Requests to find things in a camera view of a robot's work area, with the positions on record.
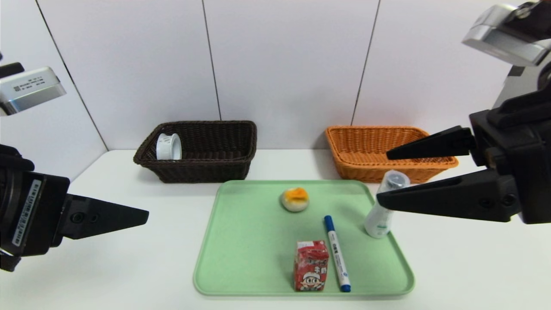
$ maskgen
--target red juice box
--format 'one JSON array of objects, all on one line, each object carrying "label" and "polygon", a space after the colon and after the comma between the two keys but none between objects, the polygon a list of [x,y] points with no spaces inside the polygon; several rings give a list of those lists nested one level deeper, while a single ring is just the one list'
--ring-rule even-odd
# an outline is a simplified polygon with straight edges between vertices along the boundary
[{"label": "red juice box", "polygon": [[296,243],[295,290],[322,291],[327,278],[329,252],[325,241],[302,241]]}]

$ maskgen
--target green tray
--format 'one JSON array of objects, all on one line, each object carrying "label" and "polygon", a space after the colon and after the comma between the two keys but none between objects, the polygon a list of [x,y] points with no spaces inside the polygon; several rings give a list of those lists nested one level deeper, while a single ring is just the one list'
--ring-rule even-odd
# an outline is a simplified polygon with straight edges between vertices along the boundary
[{"label": "green tray", "polygon": [[[310,206],[291,213],[280,194],[301,186]],[[373,205],[365,185],[353,180],[229,181],[218,190],[193,283],[205,295],[385,296],[409,293],[411,269],[391,233],[374,239],[363,222]],[[297,241],[326,240],[323,217],[331,215],[352,292],[341,293],[330,259],[322,292],[295,292]]]}]

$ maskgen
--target white spray bottle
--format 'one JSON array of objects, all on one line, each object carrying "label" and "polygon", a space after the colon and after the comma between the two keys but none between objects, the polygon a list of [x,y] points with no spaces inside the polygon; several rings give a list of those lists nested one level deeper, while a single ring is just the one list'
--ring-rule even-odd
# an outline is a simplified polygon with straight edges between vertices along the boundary
[{"label": "white spray bottle", "polygon": [[[379,186],[378,193],[402,189],[409,186],[409,178],[407,175],[396,170],[389,170],[385,173],[385,177]],[[375,204],[365,219],[365,231],[373,238],[382,238],[390,231],[390,223],[394,211],[382,207],[375,196]]]}]

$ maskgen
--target orange wicker basket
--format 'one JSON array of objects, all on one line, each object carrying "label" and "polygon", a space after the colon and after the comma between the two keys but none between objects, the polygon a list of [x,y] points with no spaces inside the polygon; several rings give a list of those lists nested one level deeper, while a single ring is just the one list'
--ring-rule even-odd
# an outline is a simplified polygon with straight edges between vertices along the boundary
[{"label": "orange wicker basket", "polygon": [[455,157],[389,160],[388,150],[429,135],[416,127],[332,126],[325,134],[343,179],[380,183],[385,173],[394,169],[405,173],[412,183],[424,183],[459,164]]}]

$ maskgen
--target wicker basket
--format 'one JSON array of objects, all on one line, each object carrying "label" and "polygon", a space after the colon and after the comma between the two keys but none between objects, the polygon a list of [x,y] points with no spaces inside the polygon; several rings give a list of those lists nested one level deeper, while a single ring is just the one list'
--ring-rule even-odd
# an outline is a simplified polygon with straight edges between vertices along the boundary
[{"label": "wicker basket", "polygon": [[412,183],[424,183],[458,165],[455,157],[389,160],[388,150],[429,135],[415,127],[334,126],[325,134],[343,179],[380,183],[385,173],[394,169],[408,175]]},{"label": "wicker basket", "polygon": [[[161,133],[179,135],[181,160],[157,160]],[[165,183],[222,183],[245,179],[255,152],[252,121],[179,121],[157,126],[136,151],[134,162]]]}]

